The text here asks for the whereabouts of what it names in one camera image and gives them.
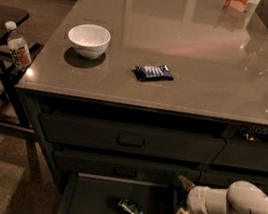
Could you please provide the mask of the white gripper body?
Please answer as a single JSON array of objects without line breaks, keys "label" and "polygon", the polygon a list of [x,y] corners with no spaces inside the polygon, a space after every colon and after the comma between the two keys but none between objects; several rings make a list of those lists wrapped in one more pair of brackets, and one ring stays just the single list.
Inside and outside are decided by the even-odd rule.
[{"label": "white gripper body", "polygon": [[225,214],[227,190],[208,186],[196,186],[187,197],[187,208],[191,214]]}]

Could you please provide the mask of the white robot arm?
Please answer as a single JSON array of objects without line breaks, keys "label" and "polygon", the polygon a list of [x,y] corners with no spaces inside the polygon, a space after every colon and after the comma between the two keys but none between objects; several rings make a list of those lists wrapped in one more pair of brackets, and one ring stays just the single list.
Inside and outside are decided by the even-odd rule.
[{"label": "white robot arm", "polygon": [[246,181],[235,181],[230,187],[214,189],[195,186],[179,176],[187,191],[185,207],[176,214],[268,214],[268,196]]}]

